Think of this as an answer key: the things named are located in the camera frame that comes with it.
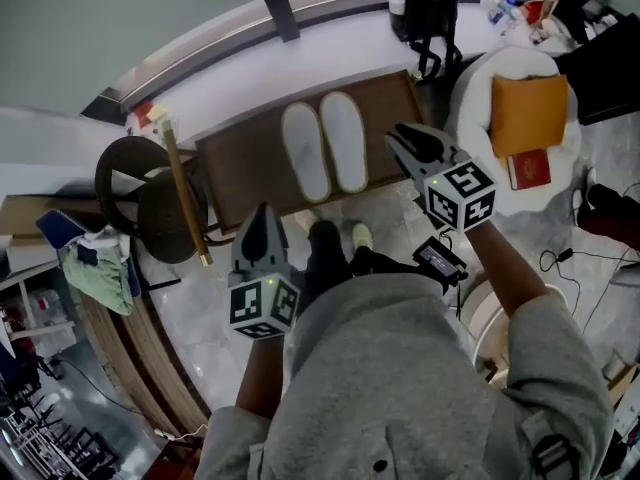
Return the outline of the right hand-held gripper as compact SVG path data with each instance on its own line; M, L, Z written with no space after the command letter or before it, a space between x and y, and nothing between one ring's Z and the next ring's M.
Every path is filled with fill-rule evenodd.
M414 182L424 181L425 213L434 228L466 232L495 213L497 184L479 157L471 157L426 178L421 161L445 161L448 148L438 129L416 123L395 125L385 145Z

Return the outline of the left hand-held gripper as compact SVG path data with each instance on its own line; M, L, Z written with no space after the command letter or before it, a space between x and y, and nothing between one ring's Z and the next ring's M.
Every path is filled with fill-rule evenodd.
M281 218L263 202L243 222L232 243L229 274L232 330L251 339L286 335L301 299L297 270L288 263L288 240ZM255 264L267 255L270 264Z

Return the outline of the white slipper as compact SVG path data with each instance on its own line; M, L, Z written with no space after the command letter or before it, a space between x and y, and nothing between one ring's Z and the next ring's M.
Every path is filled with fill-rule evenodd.
M368 184L364 124L355 101L344 92L331 92L320 103L320 119L341 190L355 194Z
M281 118L281 136L304 199L310 203L325 201L331 185L316 111L305 102L287 106Z

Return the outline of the person's right forearm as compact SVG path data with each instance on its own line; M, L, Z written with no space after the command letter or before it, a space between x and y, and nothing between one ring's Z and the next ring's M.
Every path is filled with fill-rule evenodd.
M529 301L548 294L541 278L490 221L465 235L509 317Z

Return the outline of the person's left forearm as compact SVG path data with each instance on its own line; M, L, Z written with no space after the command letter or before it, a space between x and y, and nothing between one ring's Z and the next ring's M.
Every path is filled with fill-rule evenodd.
M284 385L284 337L254 341L240 383L235 406L272 420Z

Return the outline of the white round sofa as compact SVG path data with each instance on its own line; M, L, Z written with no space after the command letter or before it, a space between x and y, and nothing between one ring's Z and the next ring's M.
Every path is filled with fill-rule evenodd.
M489 138L491 88L496 75L521 80L559 73L548 54L523 47L504 47L485 53L458 77L451 92L445 131L471 156L478 157L498 185L495 212L510 216L522 211L539 212L559 193L568 189L574 176L582 134L578 123L578 102L569 89L568 118L563 141L548 152L551 182L547 185L514 191L508 169L494 155Z

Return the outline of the person's black trousers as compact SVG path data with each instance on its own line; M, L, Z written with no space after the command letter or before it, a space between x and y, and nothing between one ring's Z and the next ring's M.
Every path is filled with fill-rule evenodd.
M419 267L399 263L381 253L362 247L348 261L337 227L318 221L309 231L311 254L304 273L306 301L312 303L330 289L369 274L411 273L424 275Z

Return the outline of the wooden shoe shelf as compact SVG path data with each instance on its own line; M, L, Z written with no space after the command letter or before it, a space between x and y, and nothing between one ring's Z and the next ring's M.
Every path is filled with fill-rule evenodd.
M425 124L409 74L402 70L312 94L301 101L315 111L338 91L357 104L365 132L368 190L406 178L385 147L384 136L398 123ZM219 229L228 235L261 203L286 216L310 209L299 188L282 137L281 118L294 98L205 135L195 142L199 179Z

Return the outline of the person's right shoe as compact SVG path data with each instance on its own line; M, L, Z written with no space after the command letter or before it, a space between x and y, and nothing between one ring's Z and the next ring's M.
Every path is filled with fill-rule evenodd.
M362 247L368 248L370 250L373 249L374 244L372 233L364 223L358 222L353 226L352 245L355 251Z

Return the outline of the black round chair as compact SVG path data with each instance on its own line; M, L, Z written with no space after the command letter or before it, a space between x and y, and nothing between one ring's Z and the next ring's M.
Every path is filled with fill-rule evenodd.
M95 172L95 191L102 215L117 231L140 240L147 252L165 264L179 264L207 253L208 204L197 180L194 153L168 152L145 137L129 135L110 144ZM133 190L135 210L119 207L112 187L119 173L142 183Z

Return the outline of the black waist device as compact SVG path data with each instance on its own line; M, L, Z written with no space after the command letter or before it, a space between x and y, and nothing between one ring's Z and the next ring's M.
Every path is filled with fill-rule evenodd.
M442 286L443 293L468 278L467 264L435 237L414 251L413 260L424 275Z

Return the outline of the red book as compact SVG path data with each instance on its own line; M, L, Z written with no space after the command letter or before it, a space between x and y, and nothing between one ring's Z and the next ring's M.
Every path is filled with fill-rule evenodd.
M534 150L509 156L507 168L513 191L536 188L551 183L551 171L546 150Z

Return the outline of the orange cushion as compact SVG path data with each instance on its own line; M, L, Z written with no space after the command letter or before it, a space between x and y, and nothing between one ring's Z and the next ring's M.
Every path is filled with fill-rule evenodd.
M489 135L498 158L562 143L568 118L565 75L512 80L494 76Z

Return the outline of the black bag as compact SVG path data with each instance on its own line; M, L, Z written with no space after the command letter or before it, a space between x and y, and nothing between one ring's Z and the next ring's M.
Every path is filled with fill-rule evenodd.
M462 53L455 44L460 0L406 0L405 14L389 13L396 37L419 54L415 78L419 84L433 80L441 70L452 75Z

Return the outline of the white cloth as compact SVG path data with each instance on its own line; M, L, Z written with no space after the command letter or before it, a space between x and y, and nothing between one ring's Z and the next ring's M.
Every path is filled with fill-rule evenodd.
M78 239L78 244L91 250L113 249L118 253L121 262L130 256L130 237L120 233L87 233Z

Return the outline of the curved wooden platform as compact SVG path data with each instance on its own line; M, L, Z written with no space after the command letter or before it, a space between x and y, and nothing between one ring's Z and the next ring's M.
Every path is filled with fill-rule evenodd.
M151 298L119 315L79 293L77 311L101 366L150 426L176 436L195 432L211 411L186 373Z

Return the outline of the clear water bottle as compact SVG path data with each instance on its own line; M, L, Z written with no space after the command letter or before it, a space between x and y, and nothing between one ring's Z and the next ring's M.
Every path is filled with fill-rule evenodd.
M500 22L510 22L517 19L518 0L491 0L489 9L489 21L493 25Z

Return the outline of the green cloth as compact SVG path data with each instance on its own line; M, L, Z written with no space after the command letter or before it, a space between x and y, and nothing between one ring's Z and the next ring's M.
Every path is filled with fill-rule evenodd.
M67 282L113 312L129 316L134 307L129 274L115 247L87 249L73 244L62 261Z

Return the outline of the white window ledge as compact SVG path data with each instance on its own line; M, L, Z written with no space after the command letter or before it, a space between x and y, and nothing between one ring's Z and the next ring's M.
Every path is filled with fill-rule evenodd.
M389 15L368 12L269 40L204 69L158 101L188 140L250 110L361 74L411 69L417 54L392 32ZM0 106L0 168L6 164L85 168L124 127Z

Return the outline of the white round bin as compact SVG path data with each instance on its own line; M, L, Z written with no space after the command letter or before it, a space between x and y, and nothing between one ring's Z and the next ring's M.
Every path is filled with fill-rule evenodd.
M476 372L494 388L505 388L510 366L510 319L488 280L478 284L464 300L461 322L469 335Z

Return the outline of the red packet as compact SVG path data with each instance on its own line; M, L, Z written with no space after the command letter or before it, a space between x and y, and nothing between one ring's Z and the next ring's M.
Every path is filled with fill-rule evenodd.
M525 2L520 10L530 26L540 25L549 18L560 0L530 0Z

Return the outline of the person's gray sweater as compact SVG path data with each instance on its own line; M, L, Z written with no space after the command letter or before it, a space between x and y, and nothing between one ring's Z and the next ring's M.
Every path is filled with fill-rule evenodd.
M551 477L591 480L609 446L606 384L554 295L512 316L501 390L418 275L349 280L305 310L293 337L274 416L214 411L195 480L541 480L534 449L555 436L571 457Z

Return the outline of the black panel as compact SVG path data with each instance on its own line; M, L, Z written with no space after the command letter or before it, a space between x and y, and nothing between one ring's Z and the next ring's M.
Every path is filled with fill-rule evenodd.
M640 111L640 17L630 14L555 59L578 102L583 126Z

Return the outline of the blue chair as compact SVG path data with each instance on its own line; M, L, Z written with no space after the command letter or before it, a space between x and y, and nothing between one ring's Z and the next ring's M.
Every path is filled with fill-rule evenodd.
M107 221L100 213L52 209L38 218L35 225L47 242L54 249L60 250L86 233L102 231L107 226ZM126 265L133 297L168 288L181 282L181 279L177 277L169 281L150 284L144 277L135 249L129 253Z

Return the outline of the clear water jug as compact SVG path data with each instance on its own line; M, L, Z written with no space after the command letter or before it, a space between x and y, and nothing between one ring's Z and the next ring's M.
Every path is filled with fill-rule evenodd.
M28 293L35 327L63 323L67 320L64 306L53 289L39 288Z

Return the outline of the brown wooden box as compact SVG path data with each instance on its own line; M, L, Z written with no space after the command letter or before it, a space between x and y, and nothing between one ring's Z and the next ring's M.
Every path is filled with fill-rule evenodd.
M183 440L169 441L162 449L159 457L183 469L195 471L200 462L203 439L187 437Z

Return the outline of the cardboard box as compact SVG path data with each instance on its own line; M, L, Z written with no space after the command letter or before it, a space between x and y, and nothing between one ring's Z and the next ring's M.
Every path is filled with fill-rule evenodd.
M6 196L0 205L0 279L58 259L36 221L50 211L100 216L92 199L44 196Z
M619 403L631 386L640 364L628 363L616 350L602 368L606 380L609 399L613 405Z

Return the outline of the white table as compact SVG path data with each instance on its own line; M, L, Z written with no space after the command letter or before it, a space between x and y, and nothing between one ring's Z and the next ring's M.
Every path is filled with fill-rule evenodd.
M2 327L2 329L0 330L0 336L4 341L7 342L6 348L9 348L9 345L13 341L18 339L51 334L53 332L57 332L61 330L72 329L75 326L75 323L73 321L65 321L62 323L45 325L41 327L35 326L36 321L34 317L34 312L29 300L25 282L30 278L33 278L37 275L40 275L44 272L47 272L49 270L52 270L58 267L59 267L59 262L57 260L49 261L49 262L31 267L29 269L12 273L6 279L0 282L0 292L10 289L13 286L19 287L22 302L24 305L24 310L27 316L27 323L28 323L27 328L25 330L16 331L16 332L7 331L5 327Z

